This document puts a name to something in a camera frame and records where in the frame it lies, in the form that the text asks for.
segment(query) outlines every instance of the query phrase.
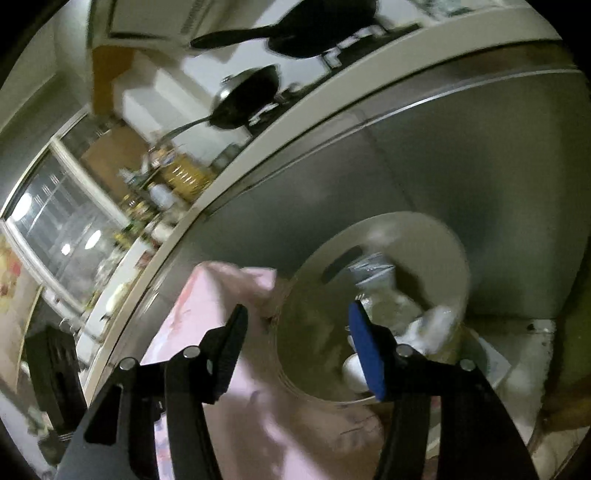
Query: kitchen counter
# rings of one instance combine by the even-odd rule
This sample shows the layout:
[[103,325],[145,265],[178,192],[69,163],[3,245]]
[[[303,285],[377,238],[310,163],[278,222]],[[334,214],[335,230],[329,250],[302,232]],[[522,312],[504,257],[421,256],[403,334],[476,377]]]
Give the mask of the kitchen counter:
[[304,97],[253,140],[212,183],[176,226],[141,274],[122,305],[84,385],[93,398],[109,356],[150,282],[179,240],[205,208],[246,173],[311,127],[352,102],[426,67],[495,46],[535,40],[559,40],[552,26],[529,7],[499,8],[468,14],[424,28],[394,41],[342,71]]
[[121,285],[127,285],[127,288],[134,285],[136,279],[141,275],[141,267],[138,267],[138,263],[142,263],[141,259],[145,254],[151,255],[152,253],[150,245],[137,239],[115,268],[92,308],[76,343],[76,353],[84,363],[92,364],[93,351],[97,347],[94,339],[101,336],[106,337],[111,328],[111,322],[105,320],[105,316],[110,315],[107,305],[111,297]]

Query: screw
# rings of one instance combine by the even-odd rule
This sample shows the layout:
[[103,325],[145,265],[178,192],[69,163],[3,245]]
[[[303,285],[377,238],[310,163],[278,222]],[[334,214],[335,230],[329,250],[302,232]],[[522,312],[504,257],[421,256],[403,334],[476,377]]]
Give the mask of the screw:
[[138,361],[135,358],[129,356],[119,362],[119,368],[127,372],[128,370],[131,370],[133,367],[135,367],[137,363]]
[[396,353],[402,358],[409,358],[413,355],[413,347],[410,345],[398,345],[396,347]]
[[460,360],[460,368],[466,372],[471,372],[476,368],[476,364],[469,358]]
[[185,350],[183,350],[183,357],[185,358],[195,358],[199,356],[201,350],[198,346],[192,345],[188,346]]

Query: pan handle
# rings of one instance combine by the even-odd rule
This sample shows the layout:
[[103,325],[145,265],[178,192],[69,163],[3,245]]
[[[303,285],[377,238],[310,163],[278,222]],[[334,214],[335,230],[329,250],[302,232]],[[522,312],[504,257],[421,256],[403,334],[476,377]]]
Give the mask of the pan handle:
[[221,30],[191,40],[191,47],[198,50],[210,50],[212,48],[227,47],[229,45],[234,45],[247,40],[254,40],[256,38],[267,38],[276,34],[276,25],[242,30]]
[[148,153],[149,154],[154,153],[156,150],[158,150],[160,147],[162,147],[162,145],[164,145],[168,140],[172,140],[177,135],[180,135],[181,133],[183,133],[184,131],[188,130],[191,127],[194,127],[195,125],[207,122],[210,118],[211,118],[211,116],[207,116],[205,118],[200,118],[199,120],[195,120],[194,122],[190,122],[188,124],[181,125],[180,127],[177,127],[175,129],[171,130],[167,134],[164,134],[162,137],[160,137],[160,139],[158,139],[156,141],[156,143],[152,146],[152,148],[150,148],[148,150]]

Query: metal surface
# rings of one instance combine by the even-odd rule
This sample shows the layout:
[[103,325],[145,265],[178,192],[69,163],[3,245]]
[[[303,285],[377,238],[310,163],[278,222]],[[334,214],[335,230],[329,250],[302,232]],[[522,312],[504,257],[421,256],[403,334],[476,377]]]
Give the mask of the metal surface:
[[210,205],[154,284],[174,297],[211,259],[289,277],[347,226],[417,210],[464,244],[471,313],[560,311],[591,220],[591,105],[560,45],[454,60],[335,118],[332,137],[322,126],[304,134]]
[[413,348],[410,345],[398,345],[396,347],[396,353],[402,358],[410,358],[413,355]]
[[476,368],[476,364],[469,358],[464,358],[460,360],[460,367],[466,372],[471,372]]
[[183,357],[185,358],[195,358],[198,357],[201,353],[201,350],[198,346],[192,345],[188,346],[185,350],[183,350]]
[[127,357],[124,358],[121,362],[119,362],[119,368],[121,370],[131,370],[133,367],[137,365],[138,361],[135,358]]

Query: frying pan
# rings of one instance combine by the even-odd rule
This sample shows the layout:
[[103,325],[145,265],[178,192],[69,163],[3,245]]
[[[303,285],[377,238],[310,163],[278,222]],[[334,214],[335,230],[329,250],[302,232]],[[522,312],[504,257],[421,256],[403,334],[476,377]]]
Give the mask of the frying pan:
[[271,103],[279,90],[279,72],[275,65],[244,70],[222,81],[213,100],[211,115],[171,130],[163,135],[149,153],[195,125],[209,122],[222,130],[233,130],[248,123],[250,117]]
[[287,57],[316,57],[358,30],[377,23],[377,0],[303,0],[279,22],[245,30],[223,30],[195,38],[199,50],[266,38],[267,47]]

